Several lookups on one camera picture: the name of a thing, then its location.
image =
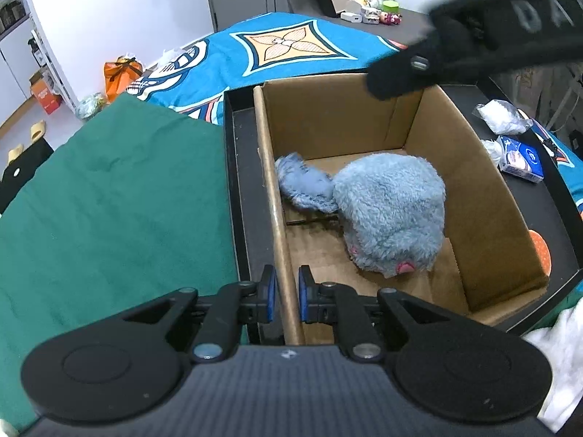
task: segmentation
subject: floor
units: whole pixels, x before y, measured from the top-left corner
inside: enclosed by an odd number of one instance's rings
[[[0,137],[0,166],[8,163],[8,151],[19,143],[24,145],[24,149],[30,146],[30,127],[40,120],[45,120],[47,123],[45,139],[54,150],[65,144],[83,126],[83,123],[64,103],[50,115],[47,115],[34,100],[26,102],[25,105],[13,115],[17,117],[17,120],[10,119],[7,122],[12,125]]]

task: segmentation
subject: blue fur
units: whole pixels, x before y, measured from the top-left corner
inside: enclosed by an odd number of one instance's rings
[[[332,213],[338,205],[332,198],[332,179],[318,168],[307,165],[298,153],[282,156],[275,162],[279,189],[301,210]]]
[[[333,182],[346,246],[359,268],[392,277],[403,261],[416,270],[433,266],[443,241],[445,186],[429,162],[372,154]]]

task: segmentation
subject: white cabinet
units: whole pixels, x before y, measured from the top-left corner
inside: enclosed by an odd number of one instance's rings
[[[14,74],[16,82],[26,97],[30,97],[30,77],[39,69],[28,40],[32,35],[33,23],[28,18],[0,40],[0,52]]]
[[[18,86],[6,61],[0,57],[0,125],[18,109],[27,97]]]

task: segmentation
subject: orange cardboard box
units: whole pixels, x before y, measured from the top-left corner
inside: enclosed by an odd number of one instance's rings
[[[59,108],[63,98],[60,95],[53,93],[50,80],[43,77],[41,71],[36,72],[30,78],[30,92],[39,101],[47,115],[53,113]]]

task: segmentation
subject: orange polka dot object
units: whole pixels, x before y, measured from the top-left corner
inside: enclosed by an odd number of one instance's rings
[[[538,234],[534,230],[529,230],[528,232],[531,234],[532,242],[535,245],[536,254],[539,256],[540,264],[543,267],[544,274],[550,276],[552,264],[550,261],[549,247],[547,246],[546,241],[544,241],[543,237],[540,236],[540,234]]]

